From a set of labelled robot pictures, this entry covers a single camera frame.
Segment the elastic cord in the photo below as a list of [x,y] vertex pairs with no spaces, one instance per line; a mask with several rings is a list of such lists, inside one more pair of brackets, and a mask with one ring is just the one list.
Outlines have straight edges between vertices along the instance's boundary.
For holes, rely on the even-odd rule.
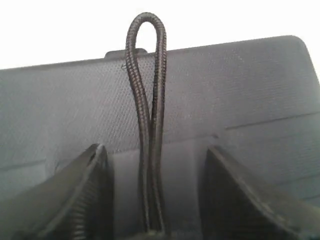
[[[136,41],[140,26],[150,22],[156,30],[156,51],[151,121],[145,88],[138,66]],[[165,218],[161,181],[161,150],[163,138],[165,84],[167,71],[167,36],[161,20],[152,13],[138,15],[126,37],[125,62],[134,95],[140,139],[139,191],[141,193],[144,230],[170,233]]]

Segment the gray padded panel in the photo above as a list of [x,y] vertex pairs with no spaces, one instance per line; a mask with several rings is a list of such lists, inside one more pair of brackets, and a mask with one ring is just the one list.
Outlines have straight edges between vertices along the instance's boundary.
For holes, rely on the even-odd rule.
[[[150,103],[153,55],[141,54],[138,62]],[[116,191],[121,196],[118,223],[125,216],[135,216],[135,209],[122,209],[130,206],[125,204],[126,191],[135,191],[124,181],[134,176],[119,174],[136,169],[138,155],[132,151],[137,151],[139,142],[124,63],[120,58],[106,58],[0,70],[0,169],[45,161],[47,178],[58,162],[67,163],[92,143],[102,143],[119,159],[115,161]],[[168,52],[167,63],[164,143],[170,149],[165,151],[173,155],[164,153],[163,162],[175,163],[175,167],[163,172],[168,173],[171,185],[180,186],[173,177],[195,177],[179,171],[184,164],[192,166],[205,159],[205,150],[191,153],[178,143],[190,148],[218,134],[236,159],[271,183],[288,182],[283,190],[304,198],[305,193],[294,193],[290,184],[319,173],[320,94],[300,39],[282,36],[174,50]],[[19,183],[19,174],[10,176],[22,190],[42,181],[43,175],[34,174],[37,180],[27,186]],[[195,204],[195,180],[189,181],[185,189],[192,190],[179,196]],[[307,184],[310,189],[315,188],[312,184]],[[176,194],[174,188],[169,189],[168,208],[181,209],[170,198]],[[192,208],[185,214],[197,215]]]
[[[171,228],[174,231],[197,230],[201,223],[198,207],[198,175],[213,137],[167,143],[162,148],[162,184]],[[138,167],[139,151],[113,156],[115,171],[115,234],[134,233],[139,228]]]

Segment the textured fabric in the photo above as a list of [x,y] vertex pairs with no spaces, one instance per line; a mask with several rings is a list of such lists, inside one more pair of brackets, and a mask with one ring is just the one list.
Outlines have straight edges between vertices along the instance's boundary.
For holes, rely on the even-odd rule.
[[[138,63],[150,105],[154,56],[142,53]],[[169,181],[163,183],[166,206],[176,209],[169,216],[173,228],[183,218],[199,225],[197,209],[189,206],[197,203],[199,162],[217,137],[265,180],[320,204],[319,184],[299,182],[320,173],[319,92],[306,46],[294,36],[169,51],[162,174]],[[0,106],[0,175],[44,161],[47,178],[58,163],[102,143],[118,164],[117,234],[125,227],[134,232],[138,205],[128,193],[136,191],[130,166],[138,166],[139,154],[132,153],[139,132],[124,56],[1,70]],[[24,176],[31,184],[43,181],[41,174]],[[19,177],[10,181],[19,185]],[[0,198],[10,197],[2,194],[9,179],[1,180]],[[296,190],[304,183],[312,190]]]

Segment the padded case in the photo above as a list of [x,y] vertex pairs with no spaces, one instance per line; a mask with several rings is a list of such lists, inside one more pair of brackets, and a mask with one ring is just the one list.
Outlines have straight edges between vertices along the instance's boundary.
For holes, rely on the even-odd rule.
[[[122,56],[0,70],[0,199],[101,143],[114,166],[115,232],[137,230],[139,134]],[[140,51],[138,62],[150,104],[154,56]],[[173,230],[201,229],[198,177],[213,144],[320,207],[319,90],[295,36],[169,51],[162,174]]]

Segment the white wall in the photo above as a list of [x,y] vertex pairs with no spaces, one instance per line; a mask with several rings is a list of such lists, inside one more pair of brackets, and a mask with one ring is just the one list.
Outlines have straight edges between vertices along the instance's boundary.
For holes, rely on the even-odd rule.
[[[320,76],[317,0],[0,0],[0,69],[103,58],[125,47],[141,12],[166,26],[167,48],[296,35]],[[137,47],[152,52],[155,33],[144,24]]]

